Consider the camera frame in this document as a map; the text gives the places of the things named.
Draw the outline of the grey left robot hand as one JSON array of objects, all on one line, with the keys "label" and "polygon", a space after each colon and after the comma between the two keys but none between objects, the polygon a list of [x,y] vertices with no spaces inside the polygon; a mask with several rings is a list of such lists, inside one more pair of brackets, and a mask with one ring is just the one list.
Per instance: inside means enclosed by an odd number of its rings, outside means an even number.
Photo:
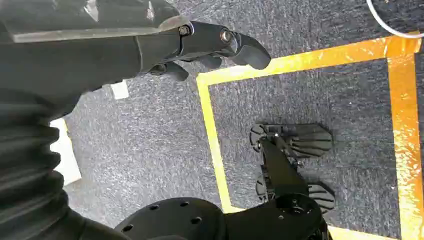
[{"label": "grey left robot hand", "polygon": [[139,75],[188,78],[178,61],[209,69],[223,58],[265,69],[254,38],[192,21],[165,0],[3,0],[0,119],[60,118],[80,96]]}]

